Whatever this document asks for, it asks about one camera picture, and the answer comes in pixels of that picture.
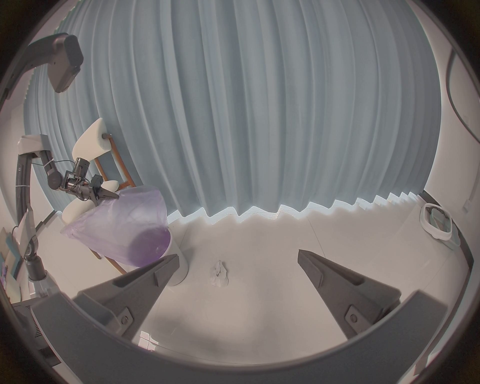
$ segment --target curtain fold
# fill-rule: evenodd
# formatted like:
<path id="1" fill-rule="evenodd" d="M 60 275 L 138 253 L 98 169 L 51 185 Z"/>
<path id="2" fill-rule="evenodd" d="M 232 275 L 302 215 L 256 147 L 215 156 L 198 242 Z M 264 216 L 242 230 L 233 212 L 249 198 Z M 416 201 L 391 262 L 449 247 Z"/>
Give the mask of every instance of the curtain fold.
<path id="1" fill-rule="evenodd" d="M 84 63 L 62 94 L 34 71 L 26 132 L 67 159 L 102 117 L 169 213 L 371 202 L 419 193 L 430 173 L 438 71 L 403 0 L 82 0 L 58 31 L 78 37 Z M 63 209 L 71 197 L 37 175 Z"/>

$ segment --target purple plastic bag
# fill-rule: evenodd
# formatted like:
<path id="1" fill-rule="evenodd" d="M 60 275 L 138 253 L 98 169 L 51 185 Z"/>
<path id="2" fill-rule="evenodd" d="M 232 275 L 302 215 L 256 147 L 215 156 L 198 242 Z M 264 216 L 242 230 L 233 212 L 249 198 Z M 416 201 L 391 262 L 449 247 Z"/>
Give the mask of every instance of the purple plastic bag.
<path id="1" fill-rule="evenodd" d="M 141 186 L 117 192 L 81 215 L 61 233 L 120 263 L 145 266 L 163 256 L 170 244 L 167 207 L 160 191 Z"/>

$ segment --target chair backrest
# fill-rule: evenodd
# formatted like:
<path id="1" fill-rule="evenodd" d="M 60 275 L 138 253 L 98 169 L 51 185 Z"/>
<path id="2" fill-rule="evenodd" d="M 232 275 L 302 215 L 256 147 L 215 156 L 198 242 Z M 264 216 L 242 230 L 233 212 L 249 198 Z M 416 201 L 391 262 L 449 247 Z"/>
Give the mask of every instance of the chair backrest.
<path id="1" fill-rule="evenodd" d="M 73 146 L 72 157 L 74 160 L 78 157 L 87 161 L 94 160 L 103 180 L 108 181 L 108 177 L 98 158 L 109 151 L 112 151 L 113 156 L 127 179 L 127 181 L 120 183 L 118 189 L 120 190 L 128 186 L 135 187 L 135 183 L 118 152 L 115 141 L 113 140 L 112 135 L 107 132 L 107 127 L 102 118 L 97 119 L 92 125 L 90 125 L 90 127 L 88 127 L 82 136 L 80 136 Z"/>

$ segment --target vent grille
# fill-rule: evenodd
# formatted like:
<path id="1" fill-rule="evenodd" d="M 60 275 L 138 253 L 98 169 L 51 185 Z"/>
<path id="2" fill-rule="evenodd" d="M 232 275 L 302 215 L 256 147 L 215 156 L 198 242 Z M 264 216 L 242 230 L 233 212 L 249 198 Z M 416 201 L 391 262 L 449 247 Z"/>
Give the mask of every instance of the vent grille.
<path id="1" fill-rule="evenodd" d="M 40 328 L 38 328 L 38 325 L 37 325 L 35 319 L 33 318 L 33 313 L 32 313 L 32 309 L 30 308 L 30 305 L 26 305 L 26 308 L 30 311 L 30 315 L 32 316 L 33 324 L 35 324 L 35 336 L 34 337 L 41 337 L 42 333 L 40 332 Z"/>

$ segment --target white tile floor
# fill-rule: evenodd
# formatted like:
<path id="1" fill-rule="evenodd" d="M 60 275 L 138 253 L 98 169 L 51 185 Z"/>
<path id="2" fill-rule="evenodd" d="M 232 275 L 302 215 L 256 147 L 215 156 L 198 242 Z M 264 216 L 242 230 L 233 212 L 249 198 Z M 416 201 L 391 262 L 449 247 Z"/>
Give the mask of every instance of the white tile floor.
<path id="1" fill-rule="evenodd" d="M 291 360 L 344 342 L 297 264 L 298 249 L 395 286 L 402 300 L 424 289 L 451 308 L 468 267 L 461 252 L 423 231 L 423 203 L 402 195 L 331 209 L 310 204 L 301 213 L 283 207 L 240 217 L 233 210 L 211 218 L 201 211 L 172 215 L 169 226 L 190 270 L 181 284 L 165 288 L 141 330 L 158 353 L 214 364 Z M 208 282 L 217 260 L 228 271 L 225 288 Z"/>

